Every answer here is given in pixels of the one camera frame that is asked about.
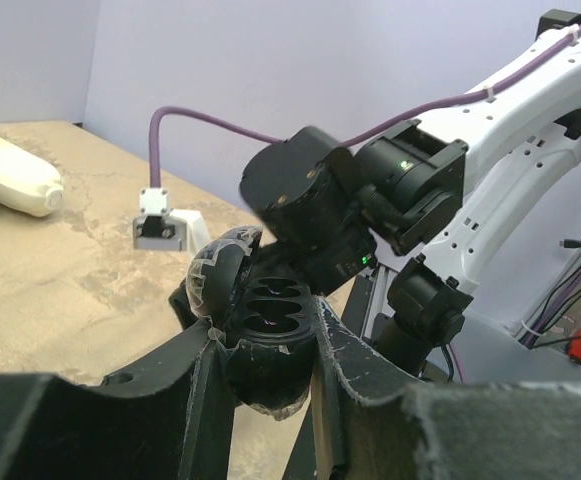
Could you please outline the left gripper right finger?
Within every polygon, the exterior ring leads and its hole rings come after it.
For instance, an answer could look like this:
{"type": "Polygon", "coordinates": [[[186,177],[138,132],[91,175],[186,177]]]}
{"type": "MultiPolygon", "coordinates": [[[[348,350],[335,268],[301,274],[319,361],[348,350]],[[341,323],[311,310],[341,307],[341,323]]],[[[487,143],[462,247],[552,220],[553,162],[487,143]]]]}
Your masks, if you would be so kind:
{"type": "Polygon", "coordinates": [[[312,403],[288,479],[581,479],[581,381],[422,383],[326,307],[281,302],[313,334],[312,403]]]}

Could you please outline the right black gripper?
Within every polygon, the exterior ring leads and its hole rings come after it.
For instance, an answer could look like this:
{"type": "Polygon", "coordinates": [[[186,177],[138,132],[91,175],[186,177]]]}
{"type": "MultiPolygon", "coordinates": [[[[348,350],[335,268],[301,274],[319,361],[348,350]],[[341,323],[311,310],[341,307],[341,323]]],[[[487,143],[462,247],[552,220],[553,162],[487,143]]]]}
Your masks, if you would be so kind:
{"type": "MultiPolygon", "coordinates": [[[[354,226],[316,250],[302,252],[288,241],[277,240],[256,253],[254,273],[295,280],[305,284],[312,294],[330,295],[365,268],[374,267],[376,249],[373,235],[354,226]]],[[[168,303],[183,330],[198,320],[191,309],[185,284],[173,290],[168,303]]]]}

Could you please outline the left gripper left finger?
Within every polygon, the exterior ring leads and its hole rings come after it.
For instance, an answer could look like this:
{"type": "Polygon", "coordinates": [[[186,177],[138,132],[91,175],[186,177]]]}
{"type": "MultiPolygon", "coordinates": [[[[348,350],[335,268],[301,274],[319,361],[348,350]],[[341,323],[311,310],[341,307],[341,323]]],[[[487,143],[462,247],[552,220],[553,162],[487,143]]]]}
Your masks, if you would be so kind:
{"type": "Polygon", "coordinates": [[[0,479],[224,479],[235,398],[199,321],[99,386],[0,373],[0,479]]]}

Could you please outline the black earbud charging case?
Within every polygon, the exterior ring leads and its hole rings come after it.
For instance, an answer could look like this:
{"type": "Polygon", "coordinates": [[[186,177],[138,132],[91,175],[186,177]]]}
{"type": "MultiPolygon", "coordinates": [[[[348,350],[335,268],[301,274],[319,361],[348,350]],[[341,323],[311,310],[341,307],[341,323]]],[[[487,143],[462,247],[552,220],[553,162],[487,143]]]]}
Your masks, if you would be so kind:
{"type": "Polygon", "coordinates": [[[182,287],[190,313],[209,324],[223,376],[243,404],[277,421],[308,396],[317,305],[280,247],[259,226],[226,231],[191,260],[182,287]]]}

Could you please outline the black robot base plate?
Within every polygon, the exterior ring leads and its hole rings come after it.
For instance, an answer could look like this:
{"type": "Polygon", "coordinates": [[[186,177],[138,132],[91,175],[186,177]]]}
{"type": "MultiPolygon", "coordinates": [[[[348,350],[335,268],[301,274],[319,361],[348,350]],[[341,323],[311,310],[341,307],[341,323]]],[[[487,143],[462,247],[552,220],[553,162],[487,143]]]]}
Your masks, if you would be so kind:
{"type": "Polygon", "coordinates": [[[388,287],[385,269],[358,275],[341,317],[342,323],[369,345],[376,343],[391,316],[386,300],[388,287]]]}

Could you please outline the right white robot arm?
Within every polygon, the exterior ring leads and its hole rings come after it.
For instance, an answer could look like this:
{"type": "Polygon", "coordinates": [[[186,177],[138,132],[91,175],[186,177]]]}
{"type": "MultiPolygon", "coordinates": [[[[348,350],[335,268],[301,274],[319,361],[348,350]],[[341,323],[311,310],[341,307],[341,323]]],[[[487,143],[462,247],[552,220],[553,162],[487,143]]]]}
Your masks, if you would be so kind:
{"type": "Polygon", "coordinates": [[[581,15],[544,15],[534,44],[465,97],[338,143],[315,127],[258,152],[240,194],[258,217],[207,244],[169,302],[240,340],[285,347],[301,287],[329,295],[406,258],[377,351],[416,374],[461,330],[480,276],[538,200],[581,162],[581,15]]]}

